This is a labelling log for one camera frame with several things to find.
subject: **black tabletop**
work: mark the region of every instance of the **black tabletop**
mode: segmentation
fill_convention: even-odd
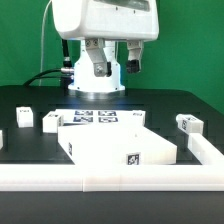
[[[33,128],[18,128],[16,107],[29,106]],[[224,152],[224,116],[185,91],[129,89],[110,100],[68,96],[58,87],[0,87],[2,164],[72,164],[56,134],[42,133],[55,109],[144,110],[145,126],[178,146],[177,164],[200,164],[177,128],[177,114],[204,121],[203,135]],[[1,192],[2,223],[222,223],[223,192]]]

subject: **white block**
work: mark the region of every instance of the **white block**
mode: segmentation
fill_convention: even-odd
[[[189,134],[188,148],[203,165],[224,165],[223,154],[201,134]]]
[[[16,117],[19,128],[33,127],[33,112],[30,107],[17,107]]]
[[[63,115],[51,111],[43,118],[43,132],[57,133],[58,127],[63,126],[63,124]]]
[[[176,163],[177,147],[142,126],[64,126],[58,129],[58,142],[76,165]]]
[[[0,150],[3,147],[3,135],[2,135],[2,130],[0,130]]]
[[[179,114],[176,117],[178,128],[183,132],[203,134],[204,122],[190,114]]]

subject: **green wall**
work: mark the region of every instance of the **green wall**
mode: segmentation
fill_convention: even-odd
[[[47,3],[48,0],[1,0],[0,85],[22,84],[39,72],[41,24]],[[127,75],[123,66],[123,82],[132,88],[187,90],[224,113],[224,1],[157,3],[159,39],[145,44],[140,74]],[[60,67],[61,44],[51,10],[45,47],[44,68]],[[70,43],[70,48],[76,60],[78,42]],[[120,44],[119,62],[124,65],[126,59],[126,45]]]

